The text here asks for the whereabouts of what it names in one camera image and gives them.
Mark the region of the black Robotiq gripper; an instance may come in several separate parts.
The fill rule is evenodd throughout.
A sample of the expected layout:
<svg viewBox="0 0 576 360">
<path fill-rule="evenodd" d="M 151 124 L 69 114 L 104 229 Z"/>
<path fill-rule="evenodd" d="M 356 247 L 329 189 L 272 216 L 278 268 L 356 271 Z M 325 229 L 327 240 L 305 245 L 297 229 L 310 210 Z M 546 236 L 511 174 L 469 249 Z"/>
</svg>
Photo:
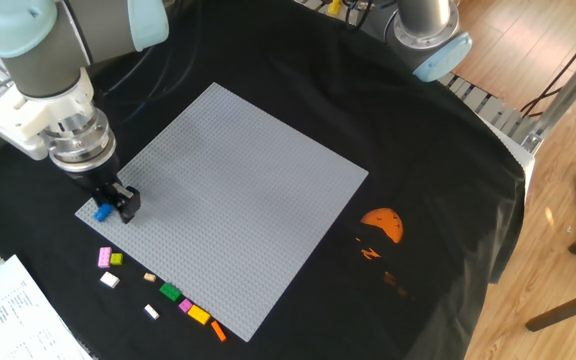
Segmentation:
<svg viewBox="0 0 576 360">
<path fill-rule="evenodd" d="M 91 191 L 91 197 L 98 207 L 104 204 L 113 205 L 119 212 L 121 221 L 127 224 L 140 209 L 141 196 L 136 188 L 120 183 L 119 170 L 119 157 L 117 154 L 113 154 L 99 167 L 84 172 L 71 172 L 70 179 L 82 189 Z M 110 198 L 105 189 L 102 188 L 108 185 L 112 185 Z"/>
</svg>

